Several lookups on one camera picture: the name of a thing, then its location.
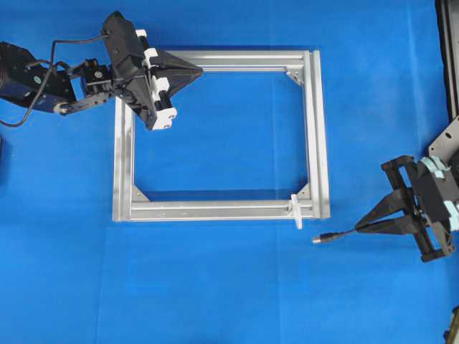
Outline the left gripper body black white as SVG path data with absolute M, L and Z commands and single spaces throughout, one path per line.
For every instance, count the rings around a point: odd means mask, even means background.
M 143 48 L 144 59 L 142 67 L 134 75 L 123 78 L 112 67 L 114 89 L 119 98 L 143 121 L 148 130 L 165 130 L 171 127 L 177 116 L 176 108 L 171 104 L 171 98 L 152 101 L 152 72 L 153 57 L 157 56 L 156 48 L 149 45 L 146 31 L 136 30 L 136 35 Z

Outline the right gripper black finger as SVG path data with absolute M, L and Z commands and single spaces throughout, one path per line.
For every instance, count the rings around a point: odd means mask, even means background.
M 402 211 L 404 216 L 415 217 L 415 198 L 411 188 L 397 189 L 386 195 L 357 224 L 372 224 L 383 221 L 385 217 L 398 211 Z
M 356 231 L 364 234 L 417 234 L 425 229 L 422 220 L 413 216 L 403 216 L 394 219 L 374 222 L 372 224 L 357 224 Z

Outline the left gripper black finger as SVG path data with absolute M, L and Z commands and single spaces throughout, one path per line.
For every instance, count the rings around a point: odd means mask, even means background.
M 203 73 L 201 67 L 183 60 L 165 50 L 157 49 L 157 56 L 153 57 L 153 67 L 157 69 L 156 75 L 171 77 L 173 75 L 185 75 L 199 77 Z
M 202 71 L 153 71 L 152 72 L 152 101 L 160 102 L 168 99 L 201 77 Z

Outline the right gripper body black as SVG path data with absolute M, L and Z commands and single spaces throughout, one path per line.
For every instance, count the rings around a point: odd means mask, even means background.
M 392 192 L 380 201 L 380 232 L 411 235 L 423 262 L 455 251 L 458 230 L 458 179 L 437 156 L 415 161 L 400 156 L 382 164 Z

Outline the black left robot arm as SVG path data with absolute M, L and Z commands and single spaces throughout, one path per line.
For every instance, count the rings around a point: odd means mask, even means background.
M 164 50 L 150 47 L 146 33 L 104 29 L 110 64 L 86 59 L 71 67 L 54 58 L 35 59 L 26 49 L 1 43 L 1 99 L 25 108 L 14 127 L 38 110 L 62 116 L 103 105 L 119 97 L 148 130 L 171 126 L 177 110 L 171 97 L 203 70 Z

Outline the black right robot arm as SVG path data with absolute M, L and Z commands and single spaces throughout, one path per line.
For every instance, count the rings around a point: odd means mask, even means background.
M 437 156 L 400 156 L 382 164 L 392 186 L 355 226 L 365 234 L 412 235 L 423 262 L 455 251 L 452 232 L 458 230 L 458 185 L 452 168 Z

